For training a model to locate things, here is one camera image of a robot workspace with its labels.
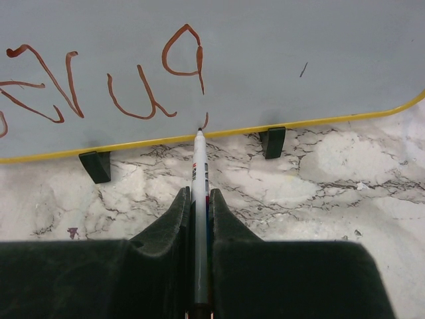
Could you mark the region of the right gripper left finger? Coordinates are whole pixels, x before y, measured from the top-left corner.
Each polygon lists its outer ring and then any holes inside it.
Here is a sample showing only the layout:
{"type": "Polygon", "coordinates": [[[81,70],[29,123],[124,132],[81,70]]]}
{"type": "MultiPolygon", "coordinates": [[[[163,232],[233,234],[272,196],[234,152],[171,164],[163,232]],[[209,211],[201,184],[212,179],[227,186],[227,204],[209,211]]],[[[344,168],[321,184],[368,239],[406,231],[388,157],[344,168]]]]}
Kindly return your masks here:
{"type": "Polygon", "coordinates": [[[131,239],[1,243],[1,317],[184,318],[190,206],[131,239]]]}

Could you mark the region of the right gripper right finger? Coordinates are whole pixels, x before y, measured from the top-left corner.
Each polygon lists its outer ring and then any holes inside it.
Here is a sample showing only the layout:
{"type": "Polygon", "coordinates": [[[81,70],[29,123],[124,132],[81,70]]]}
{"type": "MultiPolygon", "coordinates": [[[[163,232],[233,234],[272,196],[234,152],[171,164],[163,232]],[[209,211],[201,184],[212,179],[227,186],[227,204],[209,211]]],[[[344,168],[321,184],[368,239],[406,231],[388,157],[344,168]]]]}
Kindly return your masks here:
{"type": "Polygon", "coordinates": [[[215,318],[394,318],[374,259],[349,241],[264,241],[211,191],[215,318]]]}

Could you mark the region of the white marker pen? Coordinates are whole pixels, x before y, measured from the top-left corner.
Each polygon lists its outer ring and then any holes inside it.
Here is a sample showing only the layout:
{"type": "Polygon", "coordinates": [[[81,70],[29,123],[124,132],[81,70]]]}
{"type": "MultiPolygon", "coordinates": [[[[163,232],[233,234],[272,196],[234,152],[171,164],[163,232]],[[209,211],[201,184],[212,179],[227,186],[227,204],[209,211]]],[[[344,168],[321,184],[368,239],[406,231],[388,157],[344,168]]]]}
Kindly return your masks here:
{"type": "Polygon", "coordinates": [[[191,226],[193,268],[192,303],[207,306],[209,296],[209,171],[207,145],[202,129],[197,130],[194,140],[194,154],[191,184],[191,226]]]}

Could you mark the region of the yellow framed whiteboard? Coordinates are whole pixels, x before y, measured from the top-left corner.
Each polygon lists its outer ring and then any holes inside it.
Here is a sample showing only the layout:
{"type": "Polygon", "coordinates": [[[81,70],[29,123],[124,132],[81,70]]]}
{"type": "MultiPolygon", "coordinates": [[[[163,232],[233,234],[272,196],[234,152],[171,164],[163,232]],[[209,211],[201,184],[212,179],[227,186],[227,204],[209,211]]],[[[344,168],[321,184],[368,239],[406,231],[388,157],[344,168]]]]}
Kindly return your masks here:
{"type": "Polygon", "coordinates": [[[1,2],[2,163],[381,117],[423,98],[423,1],[1,2]]]}

